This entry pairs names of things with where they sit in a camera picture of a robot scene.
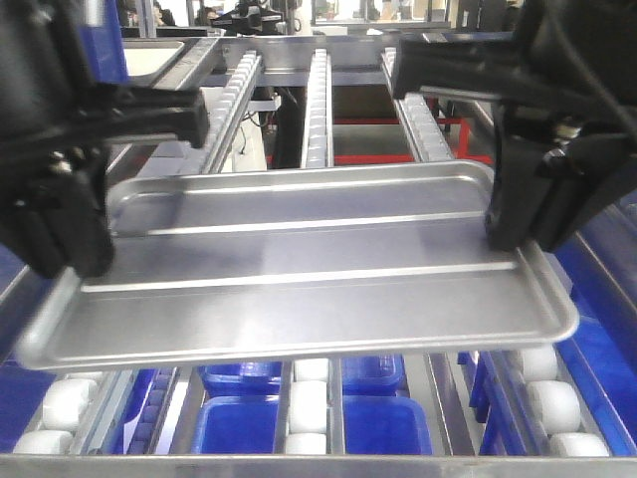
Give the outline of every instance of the aluminum baking tray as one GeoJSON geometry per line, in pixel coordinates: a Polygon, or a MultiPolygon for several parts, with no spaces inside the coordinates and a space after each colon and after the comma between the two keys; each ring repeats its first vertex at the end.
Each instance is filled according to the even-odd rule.
{"type": "Polygon", "coordinates": [[[31,368],[513,349],[577,313],[534,242],[491,251],[491,172],[455,161],[135,179],[110,271],[71,271],[17,348],[31,368]]]}

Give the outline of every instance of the blue bin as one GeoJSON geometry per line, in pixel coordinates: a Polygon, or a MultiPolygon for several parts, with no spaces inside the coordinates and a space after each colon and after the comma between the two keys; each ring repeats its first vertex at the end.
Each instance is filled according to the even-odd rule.
{"type": "Polygon", "coordinates": [[[363,455],[430,455],[425,413],[402,396],[345,396],[345,449],[363,455]]]}
{"type": "Polygon", "coordinates": [[[210,396],[276,395],[281,386],[279,361],[247,361],[200,366],[210,396]]]}
{"type": "Polygon", "coordinates": [[[272,453],[277,396],[219,396],[201,411],[192,453],[272,453]]]}
{"type": "Polygon", "coordinates": [[[341,366],[345,395],[395,395],[405,374],[402,356],[344,358],[341,366]]]}

